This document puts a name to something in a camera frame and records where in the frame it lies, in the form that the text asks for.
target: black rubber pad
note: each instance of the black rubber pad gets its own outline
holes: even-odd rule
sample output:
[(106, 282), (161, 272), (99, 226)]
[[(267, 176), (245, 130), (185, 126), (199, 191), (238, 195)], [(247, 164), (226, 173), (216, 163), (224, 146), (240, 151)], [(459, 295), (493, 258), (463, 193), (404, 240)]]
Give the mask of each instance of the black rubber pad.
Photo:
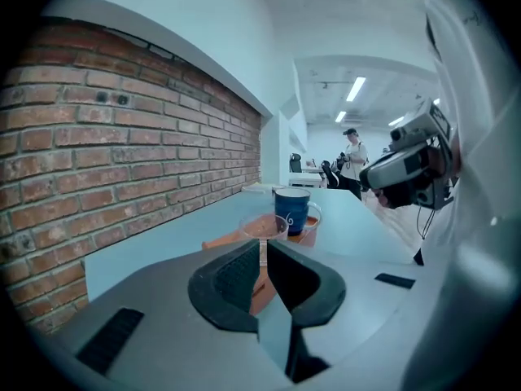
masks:
[(143, 315), (137, 310), (118, 310), (87, 342), (77, 358), (91, 369), (105, 375), (126, 341), (132, 336)]

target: ceiling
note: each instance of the ceiling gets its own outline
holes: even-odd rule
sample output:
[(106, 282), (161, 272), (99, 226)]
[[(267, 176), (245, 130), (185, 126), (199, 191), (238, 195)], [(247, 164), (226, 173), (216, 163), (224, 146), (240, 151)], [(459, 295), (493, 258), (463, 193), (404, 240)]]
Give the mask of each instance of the ceiling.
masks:
[[(405, 62), (397, 62), (385, 52), (386, 46), (393, 45), (405, 55), (418, 50), (418, 57), (427, 60), (425, 64), (431, 62), (423, 0), (265, 1), (276, 30), (296, 33), (298, 29), (292, 26), (298, 24), (318, 33), (321, 46), (327, 48), (320, 56), (294, 53), (301, 107), (309, 124), (334, 123), (345, 110), (344, 121), (351, 125), (387, 128), (420, 98), (438, 98), (433, 68), (428, 71), (418, 62), (408, 63), (407, 56)], [(311, 41), (305, 34), (298, 36), (297, 40)], [(354, 42), (358, 42), (358, 52), (350, 52)], [(360, 46), (370, 46), (374, 56), (360, 56)], [(366, 77), (366, 82), (348, 103), (345, 99), (357, 77)]]
[[(334, 123), (339, 112), (345, 111), (343, 121), (348, 125), (385, 128), (420, 99), (439, 97), (434, 74), (381, 59), (341, 58), (297, 61), (300, 101), (308, 124)], [(365, 77), (366, 82), (357, 97), (347, 102), (357, 77)]]

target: ceiling light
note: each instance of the ceiling light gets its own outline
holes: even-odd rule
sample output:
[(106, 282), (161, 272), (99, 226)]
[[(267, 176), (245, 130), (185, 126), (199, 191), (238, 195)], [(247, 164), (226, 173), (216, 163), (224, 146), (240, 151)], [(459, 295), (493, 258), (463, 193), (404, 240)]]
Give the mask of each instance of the ceiling light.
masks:
[(344, 118), (344, 116), (345, 116), (345, 112), (340, 112), (335, 121), (337, 123), (340, 123), (342, 121), (342, 119)]
[(365, 77), (357, 77), (355, 80), (355, 83), (352, 85), (351, 91), (349, 91), (348, 97), (345, 99), (345, 101), (353, 101), (355, 97), (357, 97), (358, 91), (360, 91), (360, 88), (364, 85), (364, 82), (366, 82)]
[(389, 125), (390, 125), (390, 126), (394, 126), (394, 125), (396, 125), (397, 123), (400, 123), (401, 121), (404, 120), (404, 117), (405, 117), (405, 116), (398, 117), (395, 121), (392, 121), (391, 123), (389, 123)]

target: desk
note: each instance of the desk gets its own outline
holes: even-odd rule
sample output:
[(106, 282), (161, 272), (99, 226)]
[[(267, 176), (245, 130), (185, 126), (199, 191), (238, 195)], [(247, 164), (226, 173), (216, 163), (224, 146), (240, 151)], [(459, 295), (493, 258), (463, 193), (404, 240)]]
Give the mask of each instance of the desk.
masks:
[(302, 169), (302, 172), (308, 173), (308, 174), (319, 174), (319, 173), (323, 173), (324, 170), (322, 168), (306, 167), (306, 168)]
[[(412, 261), (403, 242), (389, 233), (350, 191), (307, 190), (311, 192), (311, 201), (322, 208), (315, 241), (317, 250), (376, 261)], [(201, 250), (203, 241), (236, 230), (243, 217), (272, 213), (273, 201), (270, 193), (240, 192), (91, 253), (85, 257), (89, 299), (92, 301), (145, 266)]]
[(322, 177), (318, 174), (290, 173), (290, 185), (300, 184), (302, 186), (319, 187)]

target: black chair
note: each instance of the black chair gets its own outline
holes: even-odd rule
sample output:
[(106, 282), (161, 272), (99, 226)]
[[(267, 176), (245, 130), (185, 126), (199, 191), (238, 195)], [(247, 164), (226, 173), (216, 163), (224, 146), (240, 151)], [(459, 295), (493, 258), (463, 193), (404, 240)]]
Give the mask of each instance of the black chair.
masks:
[(300, 164), (300, 160), (302, 157), (298, 153), (291, 154), (290, 157), (290, 170), (292, 173), (301, 173), (302, 165)]
[(331, 164), (328, 160), (322, 162), (322, 170), (327, 178), (327, 188), (337, 189), (339, 187), (339, 178), (331, 171)]

